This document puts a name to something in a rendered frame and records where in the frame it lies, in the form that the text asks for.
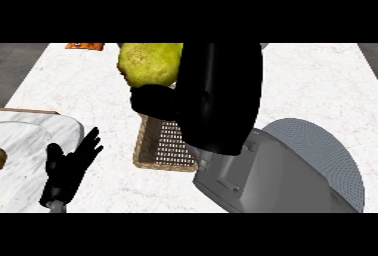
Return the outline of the yellow-green pear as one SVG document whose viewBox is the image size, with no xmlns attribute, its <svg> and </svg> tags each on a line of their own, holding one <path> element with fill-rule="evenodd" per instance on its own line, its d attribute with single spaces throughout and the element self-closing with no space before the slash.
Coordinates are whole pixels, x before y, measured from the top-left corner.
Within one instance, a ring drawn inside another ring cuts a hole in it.
<svg viewBox="0 0 378 256">
<path fill-rule="evenodd" d="M 181 43 L 124 43 L 116 68 L 132 88 L 177 81 Z"/>
</svg>

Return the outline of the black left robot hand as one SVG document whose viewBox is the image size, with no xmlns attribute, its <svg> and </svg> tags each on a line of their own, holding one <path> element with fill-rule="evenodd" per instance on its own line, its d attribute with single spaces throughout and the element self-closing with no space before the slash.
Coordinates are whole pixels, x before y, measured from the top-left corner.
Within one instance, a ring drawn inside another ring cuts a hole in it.
<svg viewBox="0 0 378 256">
<path fill-rule="evenodd" d="M 103 149 L 98 142 L 98 128 L 94 127 L 73 152 L 63 154 L 60 146 L 56 143 L 48 144 L 45 149 L 47 181 L 39 197 L 39 205 L 48 210 L 54 200 L 63 202 L 65 205 L 72 201 L 85 171 Z"/>
</svg>

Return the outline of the grey round mesh placemat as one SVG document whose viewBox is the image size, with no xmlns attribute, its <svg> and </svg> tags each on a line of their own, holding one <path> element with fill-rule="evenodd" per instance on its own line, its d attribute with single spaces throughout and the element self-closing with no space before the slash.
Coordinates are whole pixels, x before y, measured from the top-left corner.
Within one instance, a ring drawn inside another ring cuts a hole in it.
<svg viewBox="0 0 378 256">
<path fill-rule="evenodd" d="M 335 136 L 314 123 L 283 118 L 262 128 L 324 177 L 352 209 L 364 208 L 364 186 L 354 159 Z"/>
</svg>

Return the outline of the orange flat object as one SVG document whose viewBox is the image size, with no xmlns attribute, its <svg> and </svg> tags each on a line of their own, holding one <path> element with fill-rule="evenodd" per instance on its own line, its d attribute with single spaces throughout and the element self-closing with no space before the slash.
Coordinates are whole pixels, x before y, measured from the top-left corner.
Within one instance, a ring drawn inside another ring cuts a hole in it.
<svg viewBox="0 0 378 256">
<path fill-rule="evenodd" d="M 67 43 L 65 49 L 103 50 L 104 43 Z"/>
</svg>

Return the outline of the brown wooden strip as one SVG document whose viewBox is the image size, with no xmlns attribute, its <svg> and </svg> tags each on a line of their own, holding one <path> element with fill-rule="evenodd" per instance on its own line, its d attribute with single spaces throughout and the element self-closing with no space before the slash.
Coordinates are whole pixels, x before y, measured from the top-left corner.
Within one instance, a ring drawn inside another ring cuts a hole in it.
<svg viewBox="0 0 378 256">
<path fill-rule="evenodd" d="M 50 110 L 34 110 L 34 109 L 19 109 L 19 108 L 0 108 L 0 111 L 60 115 L 56 111 L 50 111 Z"/>
</svg>

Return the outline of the white marble rounded board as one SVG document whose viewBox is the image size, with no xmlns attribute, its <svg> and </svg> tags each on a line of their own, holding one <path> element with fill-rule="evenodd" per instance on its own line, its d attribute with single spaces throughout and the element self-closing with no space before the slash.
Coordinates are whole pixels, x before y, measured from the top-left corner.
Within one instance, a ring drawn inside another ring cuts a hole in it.
<svg viewBox="0 0 378 256">
<path fill-rule="evenodd" d="M 57 114 L 0 111 L 0 148 L 7 159 L 0 170 L 0 213 L 47 212 L 38 200 L 47 181 L 45 148 L 75 150 L 84 127 Z"/>
</svg>

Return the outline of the wicker basket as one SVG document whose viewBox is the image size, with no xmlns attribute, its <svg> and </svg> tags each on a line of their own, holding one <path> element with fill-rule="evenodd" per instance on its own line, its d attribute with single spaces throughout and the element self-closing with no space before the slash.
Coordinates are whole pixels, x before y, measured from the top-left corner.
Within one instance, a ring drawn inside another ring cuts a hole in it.
<svg viewBox="0 0 378 256">
<path fill-rule="evenodd" d="M 146 115 L 140 118 L 134 166 L 141 169 L 193 172 L 197 165 L 181 141 L 180 127 L 172 121 L 162 121 Z"/>
</svg>

